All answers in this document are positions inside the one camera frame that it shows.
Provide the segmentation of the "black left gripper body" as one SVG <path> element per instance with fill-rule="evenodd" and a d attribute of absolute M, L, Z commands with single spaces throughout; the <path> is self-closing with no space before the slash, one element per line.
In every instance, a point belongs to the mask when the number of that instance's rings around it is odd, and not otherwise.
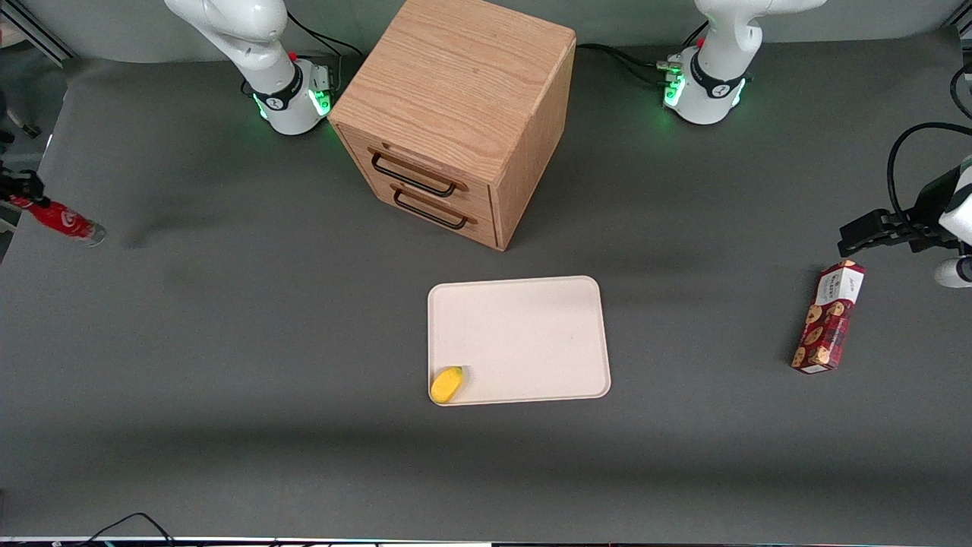
<path fill-rule="evenodd" d="M 911 240 L 908 243 L 910 252 L 924 252 L 933 247 L 954 250 L 961 248 L 961 239 L 939 224 L 939 218 L 957 190 L 961 174 L 962 167 L 956 166 L 921 189 L 913 207 L 908 209 L 908 219 L 924 238 Z"/>

